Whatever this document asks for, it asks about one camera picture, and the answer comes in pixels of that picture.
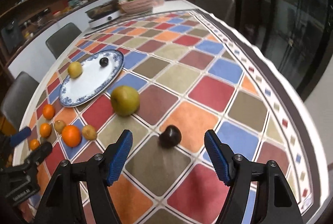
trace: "chair backrest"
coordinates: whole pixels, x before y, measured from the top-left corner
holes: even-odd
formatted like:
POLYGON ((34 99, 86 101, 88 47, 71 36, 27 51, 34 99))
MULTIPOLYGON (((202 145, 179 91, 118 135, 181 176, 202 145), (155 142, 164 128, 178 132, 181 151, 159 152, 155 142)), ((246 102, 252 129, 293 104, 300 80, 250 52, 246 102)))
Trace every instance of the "chair backrest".
POLYGON ((4 97, 0 110, 11 125, 19 131, 24 113, 39 83, 22 71, 4 97))
POLYGON ((228 25, 234 25, 235 0, 199 0, 199 7, 214 14, 228 25))
POLYGON ((57 59, 80 34, 81 30, 76 25, 68 23, 49 37, 46 45, 57 59))

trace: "colorful tablecloth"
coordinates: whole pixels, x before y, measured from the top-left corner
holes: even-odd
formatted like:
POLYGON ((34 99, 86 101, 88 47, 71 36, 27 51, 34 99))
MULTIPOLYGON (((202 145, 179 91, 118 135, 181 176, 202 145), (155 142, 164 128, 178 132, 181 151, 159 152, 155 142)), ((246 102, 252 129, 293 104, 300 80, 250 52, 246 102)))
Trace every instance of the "colorful tablecloth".
MULTIPOLYGON (((52 154, 39 167, 40 194, 59 162, 88 160, 129 129, 134 144, 119 181, 109 188, 123 224, 213 223, 228 187, 220 182, 204 148, 204 133, 214 129, 221 142, 251 161, 278 162, 299 204, 304 220, 319 208, 319 171, 313 145, 292 99, 269 67, 243 39, 199 10, 167 12, 134 18, 85 35, 56 72, 49 73, 32 117, 32 135, 40 138, 45 104, 56 110, 51 120, 82 128, 93 125, 95 141, 82 138, 70 148, 54 130, 48 138, 52 154), (124 54, 124 69, 101 95, 75 108, 59 102, 61 82, 71 61, 83 61, 100 50, 124 54), (121 85, 140 93, 140 109, 130 117, 114 114, 110 94, 121 85), (162 149, 158 136, 176 125, 181 143, 162 149)), ((80 183, 87 223, 94 223, 87 186, 80 183)), ((243 223, 250 223, 256 184, 251 190, 243 223)), ((30 199, 38 206, 40 195, 30 199)))

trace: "dark glass cabinet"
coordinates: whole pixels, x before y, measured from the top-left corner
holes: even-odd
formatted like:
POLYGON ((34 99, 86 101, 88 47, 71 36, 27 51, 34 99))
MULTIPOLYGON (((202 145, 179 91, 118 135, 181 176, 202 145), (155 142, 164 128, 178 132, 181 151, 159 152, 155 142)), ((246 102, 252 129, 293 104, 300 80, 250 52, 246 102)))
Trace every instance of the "dark glass cabinet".
POLYGON ((300 95, 328 45, 329 1, 236 0, 236 29, 274 63, 300 95))

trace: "orange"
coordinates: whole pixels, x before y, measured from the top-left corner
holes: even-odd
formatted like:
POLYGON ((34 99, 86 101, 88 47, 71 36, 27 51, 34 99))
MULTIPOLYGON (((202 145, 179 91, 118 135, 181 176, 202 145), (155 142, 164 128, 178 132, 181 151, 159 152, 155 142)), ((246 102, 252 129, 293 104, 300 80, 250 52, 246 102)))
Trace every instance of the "orange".
POLYGON ((40 145, 37 139, 32 139, 29 143, 29 148, 33 151, 40 145))
POLYGON ((47 120, 50 120, 53 118, 54 113, 56 111, 54 110, 54 107, 50 104, 47 104, 43 107, 43 116, 44 118, 46 118, 47 120))
POLYGON ((52 128, 48 123, 42 123, 39 128, 39 134, 43 138, 48 138, 51 135, 52 128))
POLYGON ((69 147, 76 147, 81 142, 81 134, 79 128, 75 125, 67 125, 61 132, 62 139, 69 147))

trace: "metal bolt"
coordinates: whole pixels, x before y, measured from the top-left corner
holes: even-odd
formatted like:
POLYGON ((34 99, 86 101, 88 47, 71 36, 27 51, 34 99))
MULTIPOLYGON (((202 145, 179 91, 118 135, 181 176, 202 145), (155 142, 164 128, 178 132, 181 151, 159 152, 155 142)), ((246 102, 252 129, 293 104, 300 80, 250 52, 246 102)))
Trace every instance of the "metal bolt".
POLYGON ((64 160, 62 160, 61 162, 60 162, 60 165, 61 166, 67 166, 67 164, 68 164, 68 160, 67 159, 64 159, 64 160))
POLYGON ((99 161, 99 160, 101 160, 103 158, 103 154, 95 154, 94 155, 94 159, 96 160, 96 161, 99 161))
POLYGON ((237 161, 242 161, 244 159, 244 156, 242 156, 241 154, 235 154, 235 159, 237 161))
POLYGON ((277 163, 274 161, 274 160, 269 160, 269 165, 272 166, 272 167, 276 167, 277 166, 277 163))

